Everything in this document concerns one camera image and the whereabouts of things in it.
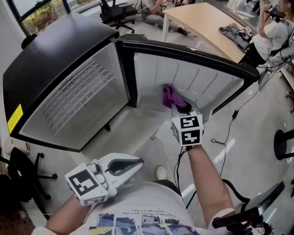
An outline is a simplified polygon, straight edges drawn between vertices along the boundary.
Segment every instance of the freezer vent grille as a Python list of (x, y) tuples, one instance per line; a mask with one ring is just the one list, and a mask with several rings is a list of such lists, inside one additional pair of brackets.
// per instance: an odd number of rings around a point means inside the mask
[(54, 134), (101, 88), (115, 77), (96, 61), (76, 69), (42, 106), (43, 116)]

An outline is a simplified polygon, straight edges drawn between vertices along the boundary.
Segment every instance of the white wall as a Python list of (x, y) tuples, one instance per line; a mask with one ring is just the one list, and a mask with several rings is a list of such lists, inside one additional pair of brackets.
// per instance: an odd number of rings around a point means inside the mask
[(2, 75), (21, 53), (21, 43), (24, 37), (6, 1), (0, 0), (0, 89), (2, 88)]

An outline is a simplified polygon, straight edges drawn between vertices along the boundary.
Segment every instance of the white cable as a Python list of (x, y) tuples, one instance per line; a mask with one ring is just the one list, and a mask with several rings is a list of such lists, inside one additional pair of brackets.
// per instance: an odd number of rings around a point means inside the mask
[(170, 174), (170, 181), (172, 181), (172, 177), (171, 177), (171, 171), (170, 171), (170, 169), (169, 169), (169, 157), (168, 157), (168, 154), (167, 154), (167, 152), (166, 152), (166, 145), (165, 145), (165, 143), (156, 135), (156, 138), (157, 139), (159, 139), (162, 143), (163, 143), (163, 149), (164, 149), (164, 151), (165, 151), (165, 154), (166, 154), (166, 156), (167, 156), (167, 169), (168, 169), (168, 171), (169, 171), (169, 174)]

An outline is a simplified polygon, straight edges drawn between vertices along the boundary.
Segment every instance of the black chair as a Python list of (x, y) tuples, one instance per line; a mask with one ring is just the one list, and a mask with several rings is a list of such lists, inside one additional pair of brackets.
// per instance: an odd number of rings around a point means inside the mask
[(46, 200), (50, 200), (50, 195), (46, 194), (41, 186), (39, 179), (57, 179), (57, 174), (52, 176), (41, 176), (37, 174), (39, 158), (44, 158), (43, 153), (38, 153), (35, 164), (18, 148), (13, 148), (10, 160), (1, 156), (2, 149), (0, 147), (0, 162), (8, 164), (8, 175), (15, 186), (15, 192), (18, 200), (28, 202), (35, 192), (39, 192)]
[(112, 6), (110, 7), (106, 0), (101, 0), (102, 4), (99, 3), (101, 7), (100, 17), (104, 24), (109, 24), (114, 22), (114, 24), (109, 25), (110, 27), (116, 27), (119, 29), (120, 27), (124, 27), (126, 29), (130, 29), (132, 33), (135, 33), (135, 30), (129, 26), (127, 23), (134, 24), (134, 19), (125, 20), (126, 17), (133, 16), (137, 14), (137, 10), (130, 4), (120, 3), (116, 5), (116, 0), (113, 0)]

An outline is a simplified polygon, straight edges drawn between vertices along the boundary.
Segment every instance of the purple object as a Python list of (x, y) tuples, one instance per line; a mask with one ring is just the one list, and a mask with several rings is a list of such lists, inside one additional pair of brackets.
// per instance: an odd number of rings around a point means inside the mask
[(175, 104), (178, 108), (185, 108), (188, 104), (183, 97), (171, 86), (165, 86), (162, 89), (162, 104), (171, 109), (171, 104)]

